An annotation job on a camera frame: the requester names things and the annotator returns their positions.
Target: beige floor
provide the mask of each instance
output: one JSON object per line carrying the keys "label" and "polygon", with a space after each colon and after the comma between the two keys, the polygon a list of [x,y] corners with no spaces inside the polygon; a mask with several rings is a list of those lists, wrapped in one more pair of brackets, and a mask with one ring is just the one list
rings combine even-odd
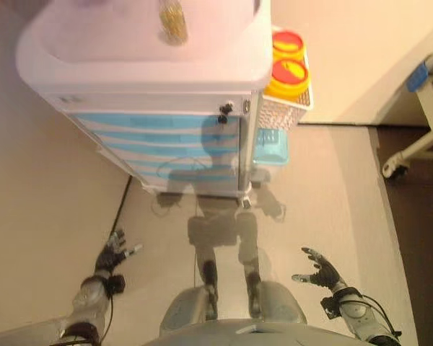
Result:
{"label": "beige floor", "polygon": [[[110,230],[126,175],[98,156],[72,124],[22,84],[13,68],[22,23],[1,19],[3,331],[70,312],[71,299],[90,274]],[[290,280],[293,273],[311,272],[299,248],[314,247],[333,261],[349,284],[385,305],[395,327],[404,331],[404,345],[416,345],[401,255],[370,143],[366,128],[298,127],[291,132],[291,163],[268,186],[286,206],[285,219],[276,222],[256,206],[252,211],[258,223],[261,274],[290,289],[311,325],[347,333],[342,321],[328,321],[321,310],[326,290]],[[258,206],[276,206],[272,196],[267,202],[269,197],[265,191]],[[221,200],[202,203],[196,207],[196,199],[188,196],[169,210],[161,209],[154,196],[137,183],[132,186],[121,225],[128,242],[140,241],[144,250],[119,268],[127,289],[115,300],[106,345],[140,345],[156,337],[168,304],[193,285],[188,219],[206,210],[217,215],[235,212],[234,204]],[[248,315],[237,256],[237,245],[216,249],[221,318]]]}
{"label": "beige floor", "polygon": [[[268,186],[272,195],[262,190],[263,196],[258,196],[259,201],[251,210],[258,223],[262,278],[285,284],[300,302],[311,325],[348,334],[341,320],[328,321],[321,310],[319,302],[328,294],[326,290],[290,280],[293,273],[312,271],[299,248],[314,247],[333,261],[349,284],[385,304],[394,325],[404,331],[403,343],[416,345],[401,256],[382,194],[369,131],[298,127],[291,132],[290,144],[291,163]],[[92,159],[104,166],[104,161],[94,154]],[[89,169],[79,162],[79,169],[84,170],[83,167]],[[118,172],[113,168],[111,173]],[[95,177],[99,193],[110,189],[107,177]],[[89,274],[110,227],[121,193],[119,185],[112,196],[93,201],[93,207],[98,208],[91,208],[90,218],[84,220],[85,230],[70,227],[83,213],[77,215],[73,210],[65,213],[67,200],[58,201],[61,207],[54,211],[58,222],[65,215],[64,229],[43,227],[54,218],[46,215],[39,217],[42,225],[24,222],[20,229],[1,229],[0,278],[7,284],[5,287],[14,291],[16,286],[12,283],[19,280],[21,289],[18,294],[10,294],[0,286],[0,330],[69,311],[71,296],[79,281]],[[79,189],[66,189],[68,195],[81,193]],[[42,198],[40,205],[53,200],[45,198],[47,201]],[[287,210],[282,222],[276,222],[265,215],[263,208],[258,208],[263,206],[269,213],[277,203]],[[38,205],[31,205],[27,212],[33,213],[35,209]],[[94,215],[98,209],[102,212]],[[125,228],[129,244],[141,242],[144,249],[119,268],[126,276],[127,289],[115,300],[115,317],[106,345],[140,345],[157,336],[168,304],[194,283],[194,248],[188,241],[187,223],[194,215],[202,215],[203,210],[230,217],[235,212],[235,203],[201,200],[196,204],[194,196],[185,196],[178,205],[161,208],[155,197],[144,192],[137,182],[131,186],[120,226]],[[34,244],[34,251],[29,250],[29,245],[18,247],[16,236],[21,242],[23,238],[33,239],[28,242]],[[2,254],[8,248],[6,239],[15,244],[11,260]],[[248,316],[243,271],[237,256],[237,245],[216,248],[220,318]],[[26,270],[36,266],[38,260],[45,265],[39,270]]]}

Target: medical cart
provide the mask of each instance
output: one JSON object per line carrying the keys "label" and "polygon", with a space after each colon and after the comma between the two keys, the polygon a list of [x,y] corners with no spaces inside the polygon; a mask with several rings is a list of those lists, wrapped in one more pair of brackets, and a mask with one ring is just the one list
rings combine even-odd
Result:
{"label": "medical cart", "polygon": [[20,38],[19,74],[145,190],[243,198],[270,2],[182,0],[182,45],[164,38],[157,3],[50,2]]}

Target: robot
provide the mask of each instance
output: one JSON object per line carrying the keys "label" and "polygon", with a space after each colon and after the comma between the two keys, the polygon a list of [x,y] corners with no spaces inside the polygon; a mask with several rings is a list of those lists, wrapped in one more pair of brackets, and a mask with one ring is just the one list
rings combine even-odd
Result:
{"label": "robot", "polygon": [[[114,231],[95,264],[92,276],[85,279],[74,298],[74,310],[63,323],[59,341],[51,346],[101,346],[105,333],[105,314],[112,297],[125,288],[122,275],[114,269],[135,254],[123,248],[125,236]],[[284,286],[268,281],[259,283],[258,318],[217,320],[209,316],[214,308],[205,285],[180,293],[167,310],[160,325],[159,338],[148,346],[177,345],[382,345],[401,346],[396,332],[381,305],[375,308],[356,288],[348,286],[336,268],[319,252],[303,247],[318,271],[311,275],[293,275],[298,283],[328,288],[332,296],[321,301],[329,319],[341,316],[355,339],[307,325],[305,315],[295,298]],[[382,315],[388,327],[376,318],[373,309]]]}

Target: beige wall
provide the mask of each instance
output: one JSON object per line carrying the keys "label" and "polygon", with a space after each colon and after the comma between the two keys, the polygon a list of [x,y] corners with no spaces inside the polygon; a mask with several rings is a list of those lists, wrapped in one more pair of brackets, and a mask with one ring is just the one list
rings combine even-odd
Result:
{"label": "beige wall", "polygon": [[307,45],[315,108],[304,122],[424,123],[414,100],[379,110],[433,51],[433,0],[271,1],[273,23]]}

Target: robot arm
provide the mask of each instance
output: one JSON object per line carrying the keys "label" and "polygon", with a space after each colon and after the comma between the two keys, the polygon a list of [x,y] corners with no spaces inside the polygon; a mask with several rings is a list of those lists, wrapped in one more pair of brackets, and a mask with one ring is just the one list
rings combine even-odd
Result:
{"label": "robot arm", "polygon": [[97,258],[94,274],[84,280],[75,296],[74,310],[63,322],[60,339],[55,345],[101,345],[109,300],[112,308],[113,295],[122,293],[125,288],[123,276],[113,275],[113,271],[142,248],[137,245],[132,250],[125,250],[122,249],[124,244],[122,231],[110,235]]}
{"label": "robot arm", "polygon": [[292,279],[301,283],[327,287],[331,290],[333,296],[321,301],[329,319],[343,317],[349,330],[359,340],[373,345],[401,345],[398,341],[398,336],[401,334],[393,330],[384,311],[376,309],[387,321],[390,330],[379,323],[375,318],[372,305],[364,300],[363,295],[356,288],[349,287],[345,283],[335,267],[322,254],[307,247],[302,248],[302,251],[308,255],[319,270],[311,275],[293,275]]}

